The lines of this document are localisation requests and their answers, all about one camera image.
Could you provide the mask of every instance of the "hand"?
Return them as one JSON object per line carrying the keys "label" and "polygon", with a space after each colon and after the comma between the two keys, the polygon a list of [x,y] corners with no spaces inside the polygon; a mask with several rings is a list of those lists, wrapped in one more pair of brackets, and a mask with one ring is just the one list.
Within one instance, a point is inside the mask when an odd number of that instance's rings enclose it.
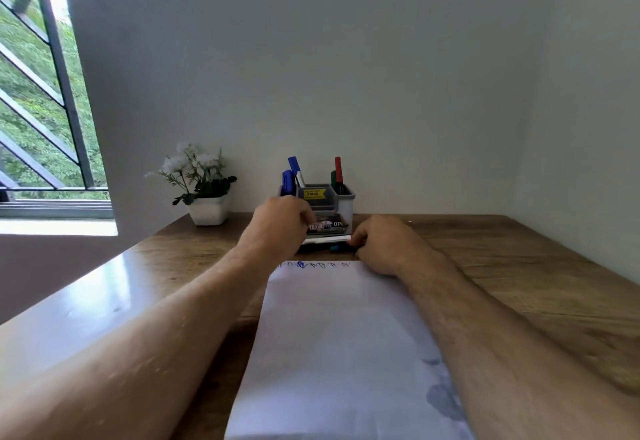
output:
{"label": "hand", "polygon": [[275,265],[291,258],[316,222],[308,202],[294,196],[269,198],[254,212],[236,248],[274,259]]}
{"label": "hand", "polygon": [[364,246],[357,252],[365,265],[382,275],[400,276],[403,267],[436,255],[420,236],[393,216],[375,215],[351,235],[351,246]]}

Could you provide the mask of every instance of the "pen holder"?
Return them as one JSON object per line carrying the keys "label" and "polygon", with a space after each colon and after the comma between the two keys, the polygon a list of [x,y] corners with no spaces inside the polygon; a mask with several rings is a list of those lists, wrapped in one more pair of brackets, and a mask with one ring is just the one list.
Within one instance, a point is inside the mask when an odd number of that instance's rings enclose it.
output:
{"label": "pen holder", "polygon": [[[344,186],[347,194],[337,194],[331,184],[307,184],[299,187],[297,196],[305,200],[316,214],[317,221],[309,226],[307,236],[351,234],[353,231],[353,200],[356,195]],[[278,189],[282,196],[282,186]]]}

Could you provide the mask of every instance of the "desk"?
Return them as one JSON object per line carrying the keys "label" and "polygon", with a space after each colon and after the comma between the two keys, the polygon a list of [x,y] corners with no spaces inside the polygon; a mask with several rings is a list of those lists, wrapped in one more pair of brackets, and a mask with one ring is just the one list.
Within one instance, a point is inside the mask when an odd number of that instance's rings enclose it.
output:
{"label": "desk", "polygon": [[[401,218],[579,361],[640,393],[640,286],[504,216]],[[222,226],[196,227],[184,216],[0,326],[0,395],[191,281],[234,246],[249,219],[235,214]],[[175,439],[223,437],[263,295],[264,289],[229,331]]]}

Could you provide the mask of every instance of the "white sheet of paper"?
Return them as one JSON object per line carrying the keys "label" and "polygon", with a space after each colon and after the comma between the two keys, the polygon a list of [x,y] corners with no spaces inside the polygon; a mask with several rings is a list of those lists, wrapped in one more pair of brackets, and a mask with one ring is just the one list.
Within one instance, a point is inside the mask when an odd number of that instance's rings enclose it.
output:
{"label": "white sheet of paper", "polygon": [[269,278],[227,440],[471,440],[402,284],[357,261],[286,261]]}

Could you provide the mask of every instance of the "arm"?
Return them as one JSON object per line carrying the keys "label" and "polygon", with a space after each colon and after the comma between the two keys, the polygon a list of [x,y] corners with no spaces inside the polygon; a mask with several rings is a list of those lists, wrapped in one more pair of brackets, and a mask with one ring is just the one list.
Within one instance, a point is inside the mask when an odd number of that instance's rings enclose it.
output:
{"label": "arm", "polygon": [[465,278],[396,218],[354,233],[358,256],[397,275],[431,328],[478,440],[632,440],[640,404]]}
{"label": "arm", "polygon": [[228,328],[313,221],[306,202],[269,199],[215,266],[4,398],[0,439],[169,438]]}

